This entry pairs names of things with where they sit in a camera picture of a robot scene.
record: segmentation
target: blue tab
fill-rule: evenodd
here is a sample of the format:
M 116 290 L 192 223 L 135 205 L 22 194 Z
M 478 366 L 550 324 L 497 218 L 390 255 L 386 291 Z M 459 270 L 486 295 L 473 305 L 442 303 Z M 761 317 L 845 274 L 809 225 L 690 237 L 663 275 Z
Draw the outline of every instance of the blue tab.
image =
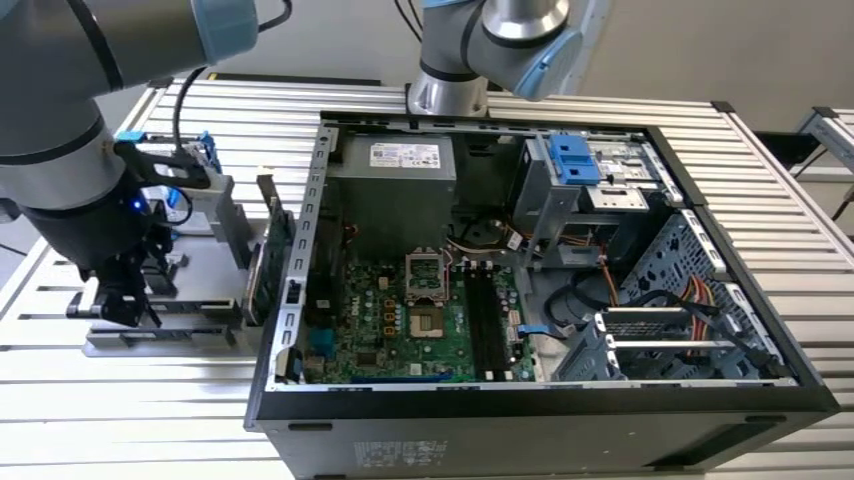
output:
M 437 8 L 446 7 L 449 5 L 454 5 L 455 3 L 471 2 L 471 0 L 422 0 L 422 7 Z
M 599 167 L 590 154 L 587 140 L 578 135 L 553 135 L 551 161 L 563 185 L 598 185 Z
M 519 336 L 543 334 L 549 335 L 551 331 L 546 325 L 519 325 Z
M 116 140 L 119 142 L 140 143 L 143 140 L 146 140 L 146 132 L 139 132 L 135 130 L 119 132 L 116 133 Z
M 214 170 L 216 170 L 216 173 L 223 173 L 223 166 L 219 163 L 219 154 L 216 153 L 216 142 L 207 130 L 199 137 L 199 143 L 204 145 L 204 153 L 208 155 L 208 162 L 211 163 Z

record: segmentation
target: slotted aluminum surface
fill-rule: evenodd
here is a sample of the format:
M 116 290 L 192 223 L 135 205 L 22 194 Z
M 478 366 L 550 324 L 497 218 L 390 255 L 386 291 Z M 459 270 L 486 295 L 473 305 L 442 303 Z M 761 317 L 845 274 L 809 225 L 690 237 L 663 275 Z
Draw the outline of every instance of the slotted aluminum surface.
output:
M 178 88 L 150 90 L 123 128 L 168 135 Z M 299 211 L 319 110 L 403 113 L 403 91 L 234 81 L 200 81 L 191 90 L 183 132 L 215 136 L 251 216 L 264 215 L 259 166 L 274 170 L 284 202 Z M 707 103 L 561 97 L 531 104 L 506 94 L 493 95 L 491 113 L 662 128 L 848 410 L 706 478 L 854 478 L 852 246 L 741 120 Z M 266 438 L 242 428 L 254 361 L 86 358 L 87 322 L 63 317 L 79 286 L 74 268 L 39 241 L 0 293 L 0 477 L 288 478 Z

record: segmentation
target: case label sticker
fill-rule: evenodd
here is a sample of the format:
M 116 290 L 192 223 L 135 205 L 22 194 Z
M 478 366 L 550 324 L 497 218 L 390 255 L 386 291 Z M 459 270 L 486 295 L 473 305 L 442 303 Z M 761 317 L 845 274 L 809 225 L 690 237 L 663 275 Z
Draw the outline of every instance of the case label sticker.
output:
M 449 442 L 355 442 L 354 447 L 361 468 L 430 467 L 442 465 Z
M 375 143 L 371 166 L 385 168 L 442 168 L 439 145 Z

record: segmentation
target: metal rail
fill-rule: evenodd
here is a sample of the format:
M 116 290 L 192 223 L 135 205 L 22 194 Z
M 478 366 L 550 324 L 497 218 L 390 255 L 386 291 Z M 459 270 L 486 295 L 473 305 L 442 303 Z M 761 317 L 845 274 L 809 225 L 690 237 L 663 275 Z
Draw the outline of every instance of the metal rail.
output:
M 170 135 L 179 88 L 150 89 L 124 128 Z M 662 128 L 816 368 L 854 409 L 852 244 L 738 116 L 698 102 L 557 97 L 531 104 L 493 94 L 490 103 L 497 118 Z M 260 218 L 259 166 L 272 171 L 286 208 L 300 210 L 319 111 L 403 113 L 403 105 L 401 88 L 200 81 L 182 128 L 215 136 L 235 199 Z M 63 316 L 80 282 L 62 260 L 40 242 L 0 292 L 0 477 L 290 478 L 266 437 L 242 427 L 254 361 L 84 357 L 88 323 Z M 850 479 L 853 451 L 846 411 L 706 478 Z

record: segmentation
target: metal bracket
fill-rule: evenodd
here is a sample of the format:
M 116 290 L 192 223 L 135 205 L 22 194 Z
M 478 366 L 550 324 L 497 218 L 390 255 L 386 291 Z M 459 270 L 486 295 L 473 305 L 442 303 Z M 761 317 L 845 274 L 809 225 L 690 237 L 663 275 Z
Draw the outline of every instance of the metal bracket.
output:
M 614 337 L 607 334 L 602 315 L 570 337 L 566 357 L 551 376 L 553 382 L 625 380 L 614 353 Z

